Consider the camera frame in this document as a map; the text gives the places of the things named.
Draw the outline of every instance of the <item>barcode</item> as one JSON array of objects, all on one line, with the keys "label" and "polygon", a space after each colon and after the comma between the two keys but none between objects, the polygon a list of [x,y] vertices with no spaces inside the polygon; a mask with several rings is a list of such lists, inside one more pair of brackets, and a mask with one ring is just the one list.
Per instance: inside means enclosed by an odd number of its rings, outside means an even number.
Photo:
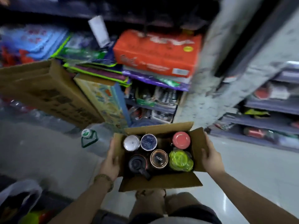
[{"label": "barcode", "polygon": [[174,68],[172,70],[172,74],[174,75],[188,75],[189,71],[188,70],[183,70],[183,69],[178,69],[178,68]]}]

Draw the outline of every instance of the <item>price tag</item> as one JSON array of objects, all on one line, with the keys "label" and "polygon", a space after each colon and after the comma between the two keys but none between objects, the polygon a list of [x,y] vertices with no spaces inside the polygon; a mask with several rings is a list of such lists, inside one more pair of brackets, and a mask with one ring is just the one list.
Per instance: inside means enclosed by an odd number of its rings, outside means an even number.
[{"label": "price tag", "polygon": [[101,48],[110,43],[109,34],[102,16],[92,18],[88,21],[88,24]]}]

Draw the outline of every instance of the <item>open cardboard box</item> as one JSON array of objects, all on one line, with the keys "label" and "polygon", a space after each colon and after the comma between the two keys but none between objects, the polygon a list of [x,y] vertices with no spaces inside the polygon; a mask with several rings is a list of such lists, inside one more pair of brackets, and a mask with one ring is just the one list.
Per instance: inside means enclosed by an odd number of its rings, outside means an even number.
[{"label": "open cardboard box", "polygon": [[[204,135],[203,128],[197,128],[190,131],[193,126],[193,122],[184,122],[184,123],[173,123],[173,124],[164,124],[164,125],[155,125],[147,127],[136,127],[136,128],[126,128],[125,132],[128,135],[144,135],[147,133],[153,134],[157,137],[163,137],[164,135],[171,135],[172,133],[178,131],[188,132],[191,137],[191,154],[194,161],[194,171],[205,172],[205,169],[202,165],[202,151],[204,148],[208,151],[206,138]],[[172,174],[163,174],[152,176],[151,180],[146,180],[143,176],[134,176],[130,177],[126,174],[125,169],[128,165],[127,160],[125,159],[125,154],[128,153],[123,147],[123,140],[126,135],[114,133],[114,145],[115,145],[115,157],[119,157],[120,161],[120,174],[119,177],[123,177],[119,192],[126,192],[131,190],[140,190],[140,189],[152,189],[152,188],[186,188],[194,186],[202,186],[202,183],[197,178],[193,172],[178,172]]]}]

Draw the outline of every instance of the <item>orange package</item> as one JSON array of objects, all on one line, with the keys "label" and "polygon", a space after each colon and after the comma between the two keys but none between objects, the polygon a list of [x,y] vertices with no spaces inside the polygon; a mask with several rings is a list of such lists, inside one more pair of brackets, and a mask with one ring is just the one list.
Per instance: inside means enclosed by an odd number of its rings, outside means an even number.
[{"label": "orange package", "polygon": [[195,72],[201,51],[201,35],[164,35],[126,30],[113,51],[119,64],[161,75],[189,78]]}]

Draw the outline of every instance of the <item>floor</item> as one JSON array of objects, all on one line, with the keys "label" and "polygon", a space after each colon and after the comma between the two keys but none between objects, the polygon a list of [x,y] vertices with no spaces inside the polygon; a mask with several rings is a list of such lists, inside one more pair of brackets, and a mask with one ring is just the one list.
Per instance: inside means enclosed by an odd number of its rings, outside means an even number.
[{"label": "floor", "polygon": [[[299,154],[211,137],[226,171],[237,180],[299,218]],[[0,122],[0,173],[16,179],[46,180],[50,190],[76,198],[90,184],[101,160],[85,152],[80,138],[25,123]],[[248,223],[207,173],[196,173],[203,187],[172,189],[191,192],[211,207],[223,224]],[[103,209],[128,216],[134,192],[119,193],[115,182]]]}]

